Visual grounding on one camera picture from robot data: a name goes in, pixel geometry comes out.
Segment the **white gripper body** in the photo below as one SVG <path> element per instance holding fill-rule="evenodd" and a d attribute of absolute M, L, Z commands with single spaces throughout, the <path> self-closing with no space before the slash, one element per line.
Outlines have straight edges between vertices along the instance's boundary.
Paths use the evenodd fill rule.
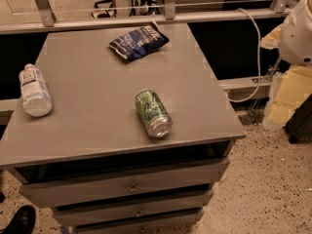
<path fill-rule="evenodd" d="M 280 34 L 279 55 L 289 64 L 312 65 L 311 0 L 300 0 L 285 18 Z"/>

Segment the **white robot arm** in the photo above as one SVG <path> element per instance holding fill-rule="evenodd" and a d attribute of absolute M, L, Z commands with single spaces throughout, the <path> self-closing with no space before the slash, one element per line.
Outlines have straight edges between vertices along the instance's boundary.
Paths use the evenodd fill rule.
<path fill-rule="evenodd" d="M 273 75 L 264 109 L 263 128 L 277 131 L 312 94 L 312 0 L 300 0 L 260 46 L 277 49 L 279 58 L 290 65 L 285 73 Z"/>

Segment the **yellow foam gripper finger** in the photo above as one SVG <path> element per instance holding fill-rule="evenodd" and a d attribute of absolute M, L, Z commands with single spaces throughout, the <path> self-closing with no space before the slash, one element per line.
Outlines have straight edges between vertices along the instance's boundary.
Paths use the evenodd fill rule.
<path fill-rule="evenodd" d="M 293 117 L 295 111 L 312 95 L 312 67 L 292 65 L 272 80 L 270 99 L 264 109 L 262 126 L 277 131 Z"/>
<path fill-rule="evenodd" d="M 281 34 L 282 25 L 276 26 L 272 29 L 267 35 L 261 38 L 260 47 L 273 50 L 279 48 L 280 34 Z"/>

